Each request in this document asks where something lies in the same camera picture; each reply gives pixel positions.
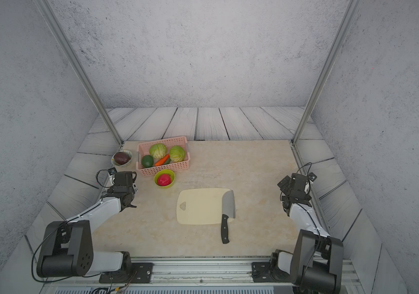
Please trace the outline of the black handled cleaver knife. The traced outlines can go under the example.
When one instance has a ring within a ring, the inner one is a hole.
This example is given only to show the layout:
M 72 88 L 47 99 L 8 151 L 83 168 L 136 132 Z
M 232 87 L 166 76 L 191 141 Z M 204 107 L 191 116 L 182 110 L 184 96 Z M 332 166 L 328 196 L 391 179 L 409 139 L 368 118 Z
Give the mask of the black handled cleaver knife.
M 222 220 L 221 220 L 221 241 L 223 245 L 230 242 L 229 240 L 229 219 L 236 218 L 235 197 L 232 190 L 227 191 L 222 198 Z

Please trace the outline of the cream plastic cutting board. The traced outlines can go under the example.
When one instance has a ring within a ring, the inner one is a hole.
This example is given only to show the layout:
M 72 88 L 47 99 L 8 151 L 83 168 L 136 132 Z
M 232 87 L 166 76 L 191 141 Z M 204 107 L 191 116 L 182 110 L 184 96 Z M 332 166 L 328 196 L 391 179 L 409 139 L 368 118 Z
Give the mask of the cream plastic cutting board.
M 176 203 L 176 219 L 182 225 L 215 225 L 222 220 L 222 199 L 226 188 L 188 189 L 180 192 Z

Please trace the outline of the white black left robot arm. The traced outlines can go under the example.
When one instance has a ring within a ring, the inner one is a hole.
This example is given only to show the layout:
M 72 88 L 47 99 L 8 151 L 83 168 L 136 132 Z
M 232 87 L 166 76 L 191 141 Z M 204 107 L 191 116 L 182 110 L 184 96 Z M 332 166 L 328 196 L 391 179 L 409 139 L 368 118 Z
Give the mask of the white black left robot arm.
M 36 274 L 41 278 L 101 275 L 101 282 L 124 282 L 134 274 L 128 252 L 99 252 L 92 234 L 106 220 L 131 207 L 135 184 L 109 187 L 105 198 L 76 217 L 50 223 L 37 249 Z

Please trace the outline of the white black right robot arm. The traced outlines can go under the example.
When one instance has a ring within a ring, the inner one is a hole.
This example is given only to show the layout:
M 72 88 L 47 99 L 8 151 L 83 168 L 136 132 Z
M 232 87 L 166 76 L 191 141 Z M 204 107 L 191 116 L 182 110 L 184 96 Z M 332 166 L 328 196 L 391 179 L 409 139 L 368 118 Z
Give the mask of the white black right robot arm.
M 272 253 L 271 277 L 277 282 L 290 282 L 301 291 L 338 294 L 344 246 L 321 226 L 310 204 L 314 178 L 312 173 L 308 176 L 293 173 L 278 183 L 283 210 L 299 234 L 294 252 L 278 249 Z

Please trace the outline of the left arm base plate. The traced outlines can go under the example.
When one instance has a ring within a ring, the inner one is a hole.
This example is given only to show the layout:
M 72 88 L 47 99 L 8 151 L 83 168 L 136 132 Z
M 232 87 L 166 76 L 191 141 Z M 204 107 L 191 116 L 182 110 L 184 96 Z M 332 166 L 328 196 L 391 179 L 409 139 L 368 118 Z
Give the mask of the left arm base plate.
M 117 271 L 104 272 L 100 275 L 100 284 L 149 284 L 153 273 L 153 263 L 124 262 Z

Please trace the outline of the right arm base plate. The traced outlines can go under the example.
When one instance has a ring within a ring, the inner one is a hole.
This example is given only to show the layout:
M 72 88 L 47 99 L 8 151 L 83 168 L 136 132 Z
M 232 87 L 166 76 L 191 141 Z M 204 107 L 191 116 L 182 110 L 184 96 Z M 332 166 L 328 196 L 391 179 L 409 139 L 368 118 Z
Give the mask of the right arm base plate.
M 271 262 L 252 262 L 252 279 L 256 283 L 291 283 L 290 274 Z

